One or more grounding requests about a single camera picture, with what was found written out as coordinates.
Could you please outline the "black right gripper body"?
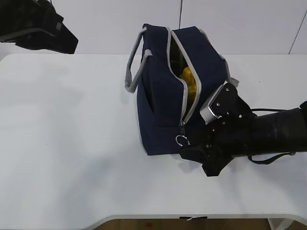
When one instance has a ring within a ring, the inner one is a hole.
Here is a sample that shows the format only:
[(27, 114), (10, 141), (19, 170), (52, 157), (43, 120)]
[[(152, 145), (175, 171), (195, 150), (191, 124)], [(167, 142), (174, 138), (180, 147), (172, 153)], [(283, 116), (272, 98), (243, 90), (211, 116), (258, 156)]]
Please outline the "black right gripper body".
[(235, 142), (240, 139), (236, 135), (256, 117), (231, 83), (223, 84), (223, 89), (214, 102), (220, 104), (219, 107), (218, 104), (213, 107), (221, 117), (193, 130), (189, 145), (178, 151), (181, 158), (200, 163), (208, 177), (218, 176), (233, 160), (231, 151)]

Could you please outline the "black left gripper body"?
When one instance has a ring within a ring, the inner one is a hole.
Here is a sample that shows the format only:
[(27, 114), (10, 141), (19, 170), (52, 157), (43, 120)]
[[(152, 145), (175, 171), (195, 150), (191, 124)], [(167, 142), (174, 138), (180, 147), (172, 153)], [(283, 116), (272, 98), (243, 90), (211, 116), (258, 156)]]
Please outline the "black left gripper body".
[(50, 0), (2, 0), (0, 41), (28, 50), (74, 54), (78, 39)]

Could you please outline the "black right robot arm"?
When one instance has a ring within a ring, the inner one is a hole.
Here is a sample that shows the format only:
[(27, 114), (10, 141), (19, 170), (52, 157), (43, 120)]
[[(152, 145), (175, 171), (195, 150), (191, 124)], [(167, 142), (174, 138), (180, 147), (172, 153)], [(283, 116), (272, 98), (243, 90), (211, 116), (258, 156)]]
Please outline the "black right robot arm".
[(262, 109), (256, 115), (235, 86), (221, 85), (205, 102), (205, 126), (176, 136), (181, 158), (202, 164), (208, 177), (218, 176), (234, 159), (247, 157), (268, 165), (282, 156), (307, 150), (307, 104), (291, 110)]

